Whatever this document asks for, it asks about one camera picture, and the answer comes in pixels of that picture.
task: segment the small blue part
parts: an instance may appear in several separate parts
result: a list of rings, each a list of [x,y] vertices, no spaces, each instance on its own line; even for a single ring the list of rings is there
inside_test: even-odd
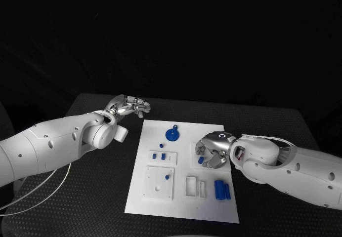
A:
[[[172,142],[179,139],[179,132],[176,125],[173,125],[173,128],[166,131],[166,139]]]
[[[205,160],[205,158],[201,157],[201,158],[198,159],[198,163],[202,164],[202,163],[204,163],[204,160]]]
[[[222,182],[222,180],[215,180],[215,196],[217,196],[217,200],[227,199],[225,183]]]
[[[225,193],[227,193],[227,199],[230,199],[230,185],[225,184]]]

